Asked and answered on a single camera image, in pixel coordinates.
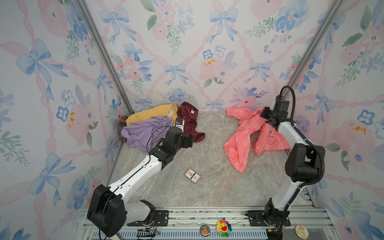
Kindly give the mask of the pink patterned cloth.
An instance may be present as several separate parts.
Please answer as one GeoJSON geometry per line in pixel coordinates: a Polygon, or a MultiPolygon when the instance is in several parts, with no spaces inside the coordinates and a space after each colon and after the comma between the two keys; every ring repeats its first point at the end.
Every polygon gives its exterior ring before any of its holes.
{"type": "Polygon", "coordinates": [[[289,143],[267,119],[261,117],[263,107],[251,110],[245,107],[227,109],[228,117],[235,117],[239,127],[235,134],[223,145],[232,166],[242,173],[248,164],[250,150],[257,156],[263,152],[287,150],[289,143]]]}

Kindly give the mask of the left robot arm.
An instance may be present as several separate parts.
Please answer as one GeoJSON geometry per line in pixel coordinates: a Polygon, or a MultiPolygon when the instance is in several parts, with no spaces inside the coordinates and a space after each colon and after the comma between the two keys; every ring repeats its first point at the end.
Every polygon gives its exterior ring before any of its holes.
{"type": "Polygon", "coordinates": [[[164,169],[181,148],[193,146],[193,136],[178,127],[168,127],[165,138],[153,147],[133,170],[109,186],[99,185],[93,192],[87,218],[107,238],[127,224],[153,225],[156,207],[146,200],[130,204],[131,196],[152,176],[164,169]]]}

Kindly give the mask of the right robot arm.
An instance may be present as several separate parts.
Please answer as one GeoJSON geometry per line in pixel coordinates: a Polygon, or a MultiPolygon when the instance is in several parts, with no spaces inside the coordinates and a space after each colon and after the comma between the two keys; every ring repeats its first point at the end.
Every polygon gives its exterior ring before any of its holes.
{"type": "Polygon", "coordinates": [[[301,190],[318,183],[325,172],[325,149],[312,143],[287,118],[287,111],[274,111],[268,107],[262,110],[261,117],[280,133],[288,142],[291,152],[285,163],[287,179],[265,206],[261,214],[268,226],[281,227],[289,215],[289,208],[301,190]]]}

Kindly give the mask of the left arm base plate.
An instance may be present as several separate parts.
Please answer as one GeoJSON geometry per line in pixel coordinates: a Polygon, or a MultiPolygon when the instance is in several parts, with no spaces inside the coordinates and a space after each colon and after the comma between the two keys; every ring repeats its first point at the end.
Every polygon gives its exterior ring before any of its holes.
{"type": "Polygon", "coordinates": [[[167,227],[169,221],[168,210],[155,210],[144,221],[127,223],[128,227],[167,227]]]}

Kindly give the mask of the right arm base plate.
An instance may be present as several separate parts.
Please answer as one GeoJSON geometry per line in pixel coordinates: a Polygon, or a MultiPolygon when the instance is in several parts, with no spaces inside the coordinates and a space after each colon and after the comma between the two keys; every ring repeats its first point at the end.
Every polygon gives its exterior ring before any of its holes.
{"type": "Polygon", "coordinates": [[[248,217],[251,227],[271,227],[276,228],[280,225],[283,212],[272,211],[247,211],[245,216],[248,217]]]}

